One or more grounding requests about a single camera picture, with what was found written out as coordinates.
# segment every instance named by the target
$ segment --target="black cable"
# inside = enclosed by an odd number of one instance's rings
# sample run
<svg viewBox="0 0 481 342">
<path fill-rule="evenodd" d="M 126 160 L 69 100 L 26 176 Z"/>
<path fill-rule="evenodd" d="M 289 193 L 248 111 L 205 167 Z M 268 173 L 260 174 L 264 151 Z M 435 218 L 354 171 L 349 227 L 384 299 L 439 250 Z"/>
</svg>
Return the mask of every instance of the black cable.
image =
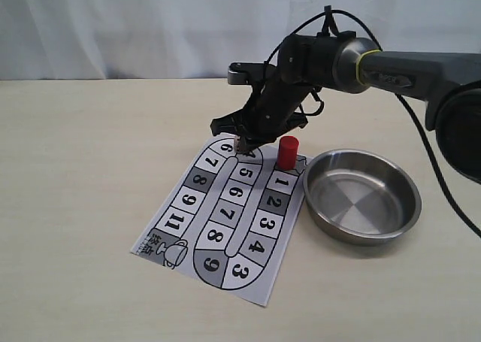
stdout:
<svg viewBox="0 0 481 342">
<path fill-rule="evenodd" d="M 341 15 L 344 15 L 346 17 L 349 17 L 350 19 L 354 20 L 355 22 L 357 22 L 363 29 L 364 31 L 369 35 L 369 38 L 371 38 L 371 40 L 377 45 L 377 47 L 379 48 L 379 50 L 383 50 L 379 41 L 376 39 L 376 37 L 374 36 L 374 34 L 372 33 L 372 31 L 356 16 L 354 16 L 353 14 L 347 12 L 347 11 L 344 11 L 344 10 L 330 10 L 330 9 L 326 9 L 326 11 L 320 13 L 320 14 L 317 14 L 316 16 L 314 17 L 311 17 L 309 20 L 307 20 L 306 22 L 302 23 L 296 30 L 294 30 L 292 34 L 295 34 L 297 32 L 299 32 L 300 30 L 302 30 L 305 26 L 311 24 L 312 22 L 320 19 L 321 17 L 325 16 L 327 13 L 331 13 L 331 14 L 341 14 Z M 277 47 L 274 49 L 274 51 L 272 52 L 272 54 L 269 56 L 269 58 L 265 61 L 264 63 L 264 73 L 263 73 L 263 83 L 265 82 L 265 72 L 266 72 L 266 69 L 267 69 L 267 65 L 269 64 L 269 62 L 272 60 L 272 58 L 274 57 L 275 53 L 280 49 L 280 45 L 277 45 Z M 319 100 L 317 101 L 320 101 L 321 102 L 321 106 L 319 106 L 319 113 L 322 112 L 322 109 L 324 108 L 324 102 L 319 98 L 319 96 L 312 92 L 311 93 L 312 96 L 317 100 L 317 98 Z M 429 143 L 429 140 L 428 140 L 428 137 L 425 133 L 425 130 L 424 128 L 422 127 L 422 124 L 421 122 L 419 121 L 417 115 L 414 113 L 414 110 L 411 108 L 411 106 L 409 106 L 409 104 L 407 103 L 407 101 L 404 99 L 404 97 L 400 94 L 396 94 L 396 97 L 398 98 L 398 100 L 402 103 L 402 105 L 404 106 L 404 108 L 406 109 L 407 113 L 410 115 L 411 117 L 411 120 L 413 121 L 414 123 L 414 126 L 416 127 L 418 133 L 419 133 L 419 136 L 421 137 L 421 141 L 424 145 L 424 148 L 426 149 L 426 153 L 428 154 L 428 157 L 429 157 L 429 161 L 431 162 L 431 166 L 433 168 L 433 171 L 434 171 L 434 174 L 436 175 L 436 178 L 437 178 L 437 182 L 439 183 L 440 185 L 440 188 L 441 188 L 441 191 L 443 192 L 444 196 L 446 197 L 446 200 L 448 201 L 449 205 L 451 206 L 451 208 L 456 212 L 456 214 L 458 214 L 459 218 L 461 218 L 461 220 L 464 222 L 464 224 L 466 224 L 466 226 L 471 230 L 473 231 L 478 237 L 481 238 L 481 229 L 479 229 L 474 223 L 473 221 L 471 221 L 471 219 L 469 219 L 469 217 L 464 213 L 464 211 L 461 209 L 461 207 L 459 207 L 458 203 L 456 202 L 456 200 L 454 199 L 454 197 L 452 196 L 452 193 L 450 192 L 449 190 L 449 187 L 447 186 L 446 184 L 446 180 L 444 179 L 444 176 L 443 176 L 443 173 L 442 171 L 440 170 L 440 167 L 439 167 L 439 164 L 436 160 L 436 156 L 434 155 L 434 151 L 431 147 L 431 144 Z M 317 113 L 318 111 L 316 111 L 315 113 L 312 113 L 311 115 L 319 115 L 319 113 Z"/>
</svg>

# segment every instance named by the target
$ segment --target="bowl rim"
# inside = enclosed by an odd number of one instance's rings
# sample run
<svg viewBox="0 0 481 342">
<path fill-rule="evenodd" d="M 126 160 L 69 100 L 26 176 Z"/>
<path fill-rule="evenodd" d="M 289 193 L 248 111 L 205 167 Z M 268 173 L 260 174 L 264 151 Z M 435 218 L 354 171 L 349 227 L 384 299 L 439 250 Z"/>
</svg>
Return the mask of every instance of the bowl rim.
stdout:
<svg viewBox="0 0 481 342">
<path fill-rule="evenodd" d="M 331 156 L 333 154 L 344 154 L 344 153 L 360 153 L 364 154 L 366 156 L 371 156 L 376 159 L 379 159 L 381 162 L 386 163 L 389 165 L 391 168 L 394 168 L 397 172 L 401 174 L 401 176 L 407 181 L 411 192 L 413 193 L 413 197 L 415 199 L 415 209 L 413 212 L 413 215 L 409 219 L 409 221 L 405 224 L 403 224 L 402 227 L 399 229 L 396 229 L 393 232 L 389 233 L 379 233 L 379 234 L 368 234 L 368 233 L 362 233 L 358 232 L 352 229 L 345 228 L 341 225 L 338 225 L 336 223 L 333 223 L 330 218 L 328 218 L 325 214 L 323 214 L 321 211 L 319 211 L 317 208 L 314 207 L 313 200 L 310 196 L 310 191 L 307 185 L 307 180 L 308 175 L 310 171 L 312 170 L 313 166 L 318 163 L 320 160 L 326 158 L 327 156 Z M 402 235 L 403 233 L 407 232 L 410 230 L 418 221 L 419 216 L 421 215 L 421 210 L 422 210 L 422 199 L 421 195 L 419 193 L 418 187 L 414 183 L 413 179 L 409 176 L 409 174 L 406 173 L 404 169 L 402 169 L 399 165 L 395 164 L 393 161 L 387 159 L 384 156 L 381 156 L 377 153 L 369 152 L 367 150 L 361 150 L 361 149 L 355 149 L 355 148 L 342 148 L 342 149 L 333 149 L 333 150 L 328 150 L 324 153 L 319 154 L 318 156 L 314 157 L 307 165 L 305 171 L 304 171 L 304 176 L 303 176 L 303 181 L 302 181 L 303 187 L 304 187 L 304 196 L 306 198 L 307 206 L 318 216 L 320 216 L 326 223 L 328 223 L 331 227 L 336 228 L 343 233 L 346 233 L 351 236 L 356 236 L 357 238 L 363 238 L 367 240 L 385 240 L 385 239 L 393 239 L 398 237 L 399 235 Z"/>
</svg>

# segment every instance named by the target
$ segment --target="game board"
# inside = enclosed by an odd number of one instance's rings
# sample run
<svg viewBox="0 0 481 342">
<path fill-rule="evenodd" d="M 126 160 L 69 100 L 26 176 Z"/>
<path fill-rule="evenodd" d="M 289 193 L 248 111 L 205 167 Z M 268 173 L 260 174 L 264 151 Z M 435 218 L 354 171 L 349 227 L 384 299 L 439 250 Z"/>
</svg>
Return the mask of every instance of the game board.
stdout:
<svg viewBox="0 0 481 342">
<path fill-rule="evenodd" d="M 266 306 L 310 159 L 281 171 L 276 147 L 236 154 L 233 142 L 220 135 L 202 147 L 131 252 Z"/>
</svg>

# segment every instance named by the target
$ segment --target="yellow ring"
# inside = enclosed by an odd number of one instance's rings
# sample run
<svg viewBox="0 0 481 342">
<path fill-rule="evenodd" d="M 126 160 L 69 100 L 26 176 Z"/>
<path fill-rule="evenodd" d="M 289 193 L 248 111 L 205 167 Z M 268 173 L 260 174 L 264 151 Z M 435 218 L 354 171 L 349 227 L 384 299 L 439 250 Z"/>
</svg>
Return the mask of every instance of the yellow ring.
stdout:
<svg viewBox="0 0 481 342">
<path fill-rule="evenodd" d="M 359 77 L 359 64 L 361 63 L 362 58 L 364 58 L 368 54 L 377 53 L 379 51 L 381 50 L 374 49 L 374 50 L 366 51 L 365 53 L 361 54 L 360 57 L 358 57 L 358 61 L 355 62 L 355 78 L 358 80 L 360 84 L 365 85 L 364 83 L 362 83 L 361 78 Z"/>
</svg>

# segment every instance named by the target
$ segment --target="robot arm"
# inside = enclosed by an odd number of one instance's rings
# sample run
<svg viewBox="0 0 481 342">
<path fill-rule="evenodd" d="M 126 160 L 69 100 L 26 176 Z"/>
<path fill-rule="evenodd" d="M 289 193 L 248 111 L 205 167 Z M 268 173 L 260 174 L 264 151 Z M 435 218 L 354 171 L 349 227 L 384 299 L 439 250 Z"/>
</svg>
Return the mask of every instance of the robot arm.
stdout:
<svg viewBox="0 0 481 342">
<path fill-rule="evenodd" d="M 277 60 L 276 67 L 229 67 L 229 84 L 248 84 L 253 92 L 244 107 L 214 119 L 210 127 L 213 135 L 237 135 L 239 153 L 304 128 L 306 115 L 295 111 L 321 88 L 357 94 L 374 87 L 424 101 L 425 128 L 436 131 L 444 158 L 481 183 L 481 55 L 381 51 L 348 31 L 291 34 Z"/>
</svg>

